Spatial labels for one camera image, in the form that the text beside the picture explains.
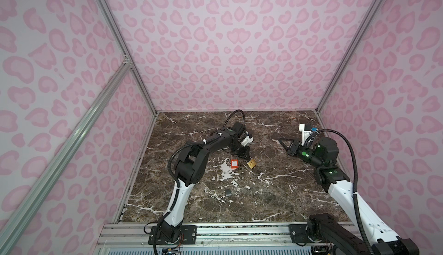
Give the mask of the red padlock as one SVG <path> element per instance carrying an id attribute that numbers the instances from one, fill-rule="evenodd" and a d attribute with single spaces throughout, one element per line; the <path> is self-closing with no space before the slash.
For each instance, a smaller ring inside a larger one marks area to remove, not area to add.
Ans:
<path id="1" fill-rule="evenodd" d="M 231 169 L 238 169 L 238 168 L 239 168 L 238 160 L 231 160 Z"/>

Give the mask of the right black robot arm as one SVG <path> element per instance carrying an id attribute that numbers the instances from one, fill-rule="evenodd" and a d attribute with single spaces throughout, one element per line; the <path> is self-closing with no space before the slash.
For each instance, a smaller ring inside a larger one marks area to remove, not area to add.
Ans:
<path id="1" fill-rule="evenodd" d="M 346 213 L 360 235 L 348 231 L 328 213 L 310 215 L 305 231 L 292 228 L 292 242 L 304 246 L 326 241 L 345 255 L 417 255 L 413 240 L 402 238 L 361 199 L 352 181 L 337 165 L 338 146 L 332 138 L 321 138 L 315 148 L 296 140 L 278 140 L 286 153 L 313 166 L 314 178 Z"/>

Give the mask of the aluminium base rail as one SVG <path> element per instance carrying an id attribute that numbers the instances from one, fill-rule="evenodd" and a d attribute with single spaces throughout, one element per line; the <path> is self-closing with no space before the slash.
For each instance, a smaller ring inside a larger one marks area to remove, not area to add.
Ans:
<path id="1" fill-rule="evenodd" d="M 195 244 L 185 248 L 228 248 L 228 247 L 296 247 L 292 243 L 290 225 L 307 225 L 306 222 L 250 222 L 250 223 L 193 223 Z M 153 225 L 144 223 L 120 223 L 105 225 L 100 233 L 96 248 L 150 248 L 151 238 L 147 234 Z M 331 241 L 313 242 L 306 246 L 332 246 Z"/>

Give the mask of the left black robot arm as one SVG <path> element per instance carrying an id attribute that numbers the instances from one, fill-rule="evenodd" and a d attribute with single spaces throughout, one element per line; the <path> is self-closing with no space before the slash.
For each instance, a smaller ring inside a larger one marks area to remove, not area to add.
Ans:
<path id="1" fill-rule="evenodd" d="M 174 179 L 174 190 L 166 212 L 159 219 L 150 235 L 154 243 L 159 238 L 174 243 L 180 238 L 184 211 L 191 191 L 202 179 L 211 154 L 229 149 L 239 159 L 251 160 L 250 146 L 253 137 L 246 126 L 236 122 L 223 127 L 200 142 L 189 142 L 176 150 L 168 160 L 168 173 Z"/>

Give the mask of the diagonal aluminium frame strut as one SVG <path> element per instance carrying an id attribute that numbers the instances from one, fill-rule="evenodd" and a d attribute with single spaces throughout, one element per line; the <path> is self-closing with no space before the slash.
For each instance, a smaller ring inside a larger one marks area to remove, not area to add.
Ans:
<path id="1" fill-rule="evenodd" d="M 131 67 L 132 65 L 128 62 L 122 63 L 3 227 L 1 232 L 2 255 L 8 255 L 15 247 Z"/>

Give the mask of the brass padlock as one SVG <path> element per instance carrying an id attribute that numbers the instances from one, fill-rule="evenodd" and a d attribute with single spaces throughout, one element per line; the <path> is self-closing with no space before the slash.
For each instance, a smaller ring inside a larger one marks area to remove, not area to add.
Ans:
<path id="1" fill-rule="evenodd" d="M 251 170 L 255 168 L 256 164 L 257 164 L 257 163 L 256 163 L 256 161 L 255 161 L 254 159 L 250 159 L 250 160 L 248 161 L 248 163 L 247 163 L 248 167 L 249 167 Z"/>

